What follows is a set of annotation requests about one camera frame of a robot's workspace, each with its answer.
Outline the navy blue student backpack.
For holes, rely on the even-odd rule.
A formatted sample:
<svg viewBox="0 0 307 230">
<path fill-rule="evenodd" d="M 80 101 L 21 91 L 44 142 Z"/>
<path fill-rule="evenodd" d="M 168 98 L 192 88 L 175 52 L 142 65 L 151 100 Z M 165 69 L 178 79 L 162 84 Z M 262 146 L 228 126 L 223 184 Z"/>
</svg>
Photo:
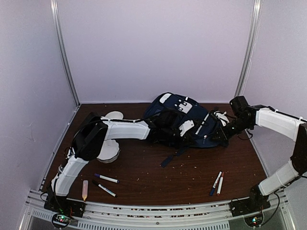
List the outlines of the navy blue student backpack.
<svg viewBox="0 0 307 230">
<path fill-rule="evenodd" d="M 171 92 L 159 95 L 147 107 L 143 119 L 150 122 L 150 141 L 177 150 L 161 162 L 163 168 L 189 148 L 206 149 L 229 144 L 227 140 L 215 137 L 229 123 L 226 113 L 218 109 L 208 111 L 186 96 Z"/>
</svg>

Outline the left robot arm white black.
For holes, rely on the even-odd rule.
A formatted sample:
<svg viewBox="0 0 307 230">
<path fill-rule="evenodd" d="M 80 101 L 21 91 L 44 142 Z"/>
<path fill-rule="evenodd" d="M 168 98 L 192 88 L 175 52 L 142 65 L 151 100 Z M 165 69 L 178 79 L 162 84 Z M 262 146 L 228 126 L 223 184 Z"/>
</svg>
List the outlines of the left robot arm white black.
<svg viewBox="0 0 307 230">
<path fill-rule="evenodd" d="M 47 187 L 47 202 L 59 213 L 69 209 L 67 196 L 70 188 L 90 161 L 100 158 L 113 162 L 119 153 L 118 139 L 154 139 L 182 143 L 185 134 L 176 124 L 178 113 L 159 111 L 137 120 L 115 119 L 90 113 L 74 134 L 56 176 Z"/>
</svg>

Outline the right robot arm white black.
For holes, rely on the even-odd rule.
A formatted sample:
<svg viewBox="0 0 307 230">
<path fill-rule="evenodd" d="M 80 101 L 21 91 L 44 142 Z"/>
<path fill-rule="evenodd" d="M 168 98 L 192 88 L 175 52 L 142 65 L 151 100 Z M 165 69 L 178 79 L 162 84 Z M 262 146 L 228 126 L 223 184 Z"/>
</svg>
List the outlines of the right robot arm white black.
<svg viewBox="0 0 307 230">
<path fill-rule="evenodd" d="M 290 160 L 272 176 L 255 185 L 246 200 L 249 211 L 257 211 L 268 200 L 268 196 L 282 187 L 298 180 L 307 171 L 307 122 L 303 118 L 288 115 L 271 106 L 248 104 L 244 96 L 237 96 L 230 101 L 235 118 L 219 128 L 212 136 L 212 141 L 226 144 L 229 139 L 254 126 L 268 128 L 295 142 Z"/>
</svg>

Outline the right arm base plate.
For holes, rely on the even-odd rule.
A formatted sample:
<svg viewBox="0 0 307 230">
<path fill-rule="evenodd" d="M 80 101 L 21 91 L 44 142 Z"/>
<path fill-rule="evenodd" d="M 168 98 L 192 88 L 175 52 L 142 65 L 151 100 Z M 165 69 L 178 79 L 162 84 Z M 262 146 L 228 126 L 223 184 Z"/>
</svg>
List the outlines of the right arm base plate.
<svg viewBox="0 0 307 230">
<path fill-rule="evenodd" d="M 231 200 L 229 205 L 233 217 L 260 212 L 271 207 L 268 200 L 260 201 L 260 203 L 257 203 L 251 198 L 241 200 L 234 198 Z"/>
</svg>

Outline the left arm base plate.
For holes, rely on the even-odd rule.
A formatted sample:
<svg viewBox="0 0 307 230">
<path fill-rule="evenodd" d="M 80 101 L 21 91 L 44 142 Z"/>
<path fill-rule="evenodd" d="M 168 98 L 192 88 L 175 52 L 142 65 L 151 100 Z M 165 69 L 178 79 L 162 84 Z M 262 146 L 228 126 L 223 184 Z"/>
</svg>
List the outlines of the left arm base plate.
<svg viewBox="0 0 307 230">
<path fill-rule="evenodd" d="M 85 203 L 67 199 L 65 196 L 48 196 L 44 204 L 44 209 L 61 213 L 68 217 L 82 218 L 85 210 Z"/>
</svg>

